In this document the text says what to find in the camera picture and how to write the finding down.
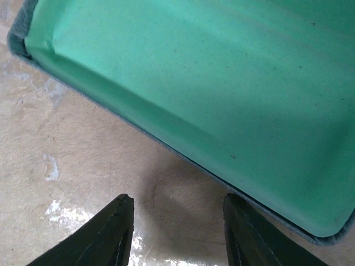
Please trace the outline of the blue-grey glasses case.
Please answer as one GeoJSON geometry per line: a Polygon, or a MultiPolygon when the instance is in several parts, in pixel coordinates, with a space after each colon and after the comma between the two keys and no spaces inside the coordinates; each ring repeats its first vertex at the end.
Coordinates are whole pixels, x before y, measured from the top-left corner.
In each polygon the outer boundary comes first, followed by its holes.
{"type": "Polygon", "coordinates": [[[354,223],[353,1],[25,1],[7,44],[310,242],[354,223]]]}

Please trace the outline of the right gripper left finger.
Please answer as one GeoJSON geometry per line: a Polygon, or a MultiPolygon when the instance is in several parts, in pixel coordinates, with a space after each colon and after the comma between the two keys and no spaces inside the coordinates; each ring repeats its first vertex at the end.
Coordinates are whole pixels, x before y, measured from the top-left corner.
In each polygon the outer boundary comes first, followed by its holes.
{"type": "Polygon", "coordinates": [[[133,231],[134,200],[121,194],[29,265],[128,265],[133,231]]]}

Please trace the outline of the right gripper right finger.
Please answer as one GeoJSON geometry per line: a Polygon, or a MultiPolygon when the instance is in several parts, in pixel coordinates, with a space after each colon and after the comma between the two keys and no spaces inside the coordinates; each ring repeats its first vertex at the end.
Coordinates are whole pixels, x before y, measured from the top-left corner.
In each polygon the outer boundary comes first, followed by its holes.
{"type": "Polygon", "coordinates": [[[223,212],[228,265],[326,265],[236,194],[226,195],[223,212]]]}

